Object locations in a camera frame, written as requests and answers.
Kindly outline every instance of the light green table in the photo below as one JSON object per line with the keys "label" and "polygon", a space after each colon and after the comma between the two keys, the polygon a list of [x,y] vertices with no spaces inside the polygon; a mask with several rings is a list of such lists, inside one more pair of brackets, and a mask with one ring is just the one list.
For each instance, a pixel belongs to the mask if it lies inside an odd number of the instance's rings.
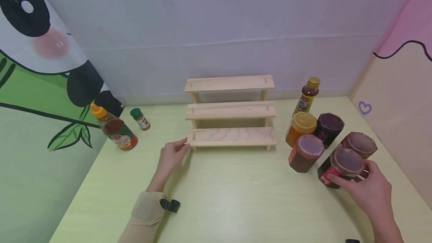
{"label": "light green table", "polygon": [[[284,142],[297,100],[275,101],[273,125],[278,146],[200,148],[168,182],[166,193],[181,202],[178,214],[166,214],[160,243],[301,242],[343,243],[356,238],[373,242],[366,215],[344,190],[323,186],[316,169],[350,131],[377,141],[372,156],[393,184],[393,207],[406,243],[430,242],[432,212],[347,97],[317,98],[312,114],[331,112],[345,128],[307,174],[288,165],[291,148]],[[123,152],[107,141],[82,183],[51,243],[117,242],[140,191],[156,169],[160,148],[184,138],[191,123],[186,105],[142,106],[151,129],[143,132],[126,107],[122,119],[139,137]]]}

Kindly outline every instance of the yellow cap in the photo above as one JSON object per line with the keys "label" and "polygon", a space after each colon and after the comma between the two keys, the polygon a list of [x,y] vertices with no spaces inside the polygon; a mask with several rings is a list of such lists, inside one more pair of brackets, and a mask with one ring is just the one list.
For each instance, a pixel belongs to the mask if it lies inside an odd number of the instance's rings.
{"label": "yellow cap", "polygon": [[298,132],[310,134],[317,128],[317,119],[308,112],[298,112],[292,117],[291,126]]}
{"label": "yellow cap", "polygon": [[310,77],[307,81],[306,86],[310,89],[317,89],[321,83],[321,80],[318,77]]}
{"label": "yellow cap", "polygon": [[107,110],[103,107],[97,106],[96,104],[90,104],[91,112],[96,118],[103,118],[107,114]]}

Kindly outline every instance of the sauce bottle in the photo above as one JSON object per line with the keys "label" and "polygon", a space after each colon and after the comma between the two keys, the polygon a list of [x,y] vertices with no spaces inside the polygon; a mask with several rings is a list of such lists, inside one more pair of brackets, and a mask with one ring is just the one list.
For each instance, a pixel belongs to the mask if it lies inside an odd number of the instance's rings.
{"label": "sauce bottle", "polygon": [[103,134],[107,135],[120,149],[130,150],[137,145],[138,138],[125,125],[124,121],[96,104],[92,103],[90,107]]}
{"label": "sauce bottle", "polygon": [[312,134],[317,127],[316,118],[308,112],[296,113],[291,119],[291,125],[286,132],[285,141],[294,147],[297,139],[303,134]]}
{"label": "sauce bottle", "polygon": [[305,134],[295,142],[288,161],[298,173],[307,173],[324,152],[324,144],[316,136]]}
{"label": "sauce bottle", "polygon": [[313,135],[323,141],[324,147],[327,149],[333,143],[339,133],[341,133],[344,126],[345,123],[337,115],[333,115],[329,112],[324,113],[319,115]]}
{"label": "sauce bottle", "polygon": [[357,177],[366,168],[363,158],[354,150],[338,148],[333,151],[326,161],[318,168],[318,178],[321,182],[333,189],[341,186],[330,180],[329,174],[336,175],[346,180]]}
{"label": "sauce bottle", "polygon": [[139,125],[139,127],[143,131],[150,129],[151,125],[147,121],[147,119],[144,117],[143,113],[141,112],[141,109],[139,109],[139,108],[132,109],[130,111],[130,115],[132,116],[132,118],[136,121],[136,123]]}
{"label": "sauce bottle", "polygon": [[301,89],[301,97],[294,110],[293,115],[298,112],[309,112],[311,109],[312,101],[314,97],[318,95],[321,80],[317,77],[310,77],[307,84]]}
{"label": "sauce bottle", "polygon": [[350,132],[335,148],[352,149],[362,158],[367,159],[378,150],[375,141],[362,132]]}

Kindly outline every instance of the green cap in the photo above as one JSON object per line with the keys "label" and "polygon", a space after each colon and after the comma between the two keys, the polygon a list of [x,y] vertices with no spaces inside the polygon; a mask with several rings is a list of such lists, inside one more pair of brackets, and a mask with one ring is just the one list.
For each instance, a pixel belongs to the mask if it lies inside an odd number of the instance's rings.
{"label": "green cap", "polygon": [[134,108],[134,109],[132,109],[132,110],[130,111],[130,115],[131,115],[133,118],[140,118],[140,117],[143,115],[143,113],[141,112],[141,109],[139,109],[139,108]]}

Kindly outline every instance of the beige sleeve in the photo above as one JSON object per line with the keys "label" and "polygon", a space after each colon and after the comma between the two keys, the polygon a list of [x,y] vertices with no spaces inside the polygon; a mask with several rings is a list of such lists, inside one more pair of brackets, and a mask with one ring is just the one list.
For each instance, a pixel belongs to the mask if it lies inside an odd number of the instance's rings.
{"label": "beige sleeve", "polygon": [[160,205],[164,198],[162,192],[142,192],[118,243],[153,243],[165,212]]}

